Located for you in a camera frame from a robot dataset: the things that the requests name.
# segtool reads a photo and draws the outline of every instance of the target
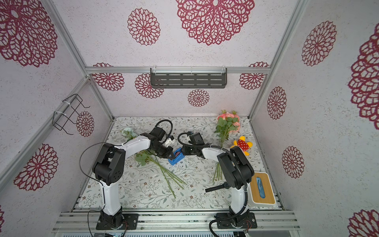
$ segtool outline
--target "red wire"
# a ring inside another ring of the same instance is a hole
[[[247,230],[249,230],[251,227],[253,227],[253,224],[251,224],[251,222],[250,221],[246,221],[246,224],[247,224]]]

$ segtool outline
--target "pink rose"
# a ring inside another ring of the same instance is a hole
[[[236,132],[238,132],[240,130],[240,128],[241,128],[241,124],[239,122],[233,123],[233,126],[237,128]]]
[[[227,118],[234,118],[234,114],[232,114],[232,113],[226,113],[225,116]]]
[[[217,117],[217,120],[218,120],[219,118],[226,119],[226,115],[223,113],[222,115],[219,115],[219,116]]]

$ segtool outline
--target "metal base plate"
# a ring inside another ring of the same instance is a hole
[[[219,218],[225,218],[225,217],[229,217],[229,213],[217,213],[215,215],[215,218],[216,219],[219,219]],[[255,220],[255,215],[254,213],[250,212],[249,215],[248,215],[248,218],[246,219],[246,221],[243,222],[242,226],[237,226],[238,229],[255,229],[257,228],[257,222]],[[227,220],[227,221],[218,221],[217,222],[217,228],[219,229],[231,229],[231,228],[236,228],[232,225],[232,223],[230,222],[230,220]]]
[[[129,230],[135,230],[138,223],[138,214],[123,214],[124,220],[126,223],[128,223]],[[125,224],[121,226],[121,230],[125,229]],[[97,230],[112,230],[109,226],[107,226],[107,223],[105,221],[98,222],[96,225]]]

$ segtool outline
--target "slotted metal bracket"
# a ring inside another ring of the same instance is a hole
[[[177,89],[177,88],[225,88],[227,83],[226,68],[220,74],[207,73],[157,73],[150,68],[150,83],[155,89]]]

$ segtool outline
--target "wallpaper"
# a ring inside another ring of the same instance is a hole
[[[225,89],[154,89],[150,74],[93,77],[114,116],[217,116],[223,109],[247,116],[265,75],[228,74]]]
[[[378,236],[379,4],[311,1],[253,127],[303,236]]]
[[[296,0],[54,0],[86,64],[271,63]]]
[[[79,105],[64,129],[54,128],[27,164],[0,195],[0,235],[48,236],[61,212],[70,211],[85,176],[80,172],[79,156],[88,146],[100,141],[109,120],[98,104],[89,84],[79,92]],[[58,121],[63,125],[66,119]],[[97,147],[90,148],[81,159],[89,169]]]
[[[39,1],[1,2],[0,172],[83,78]]]

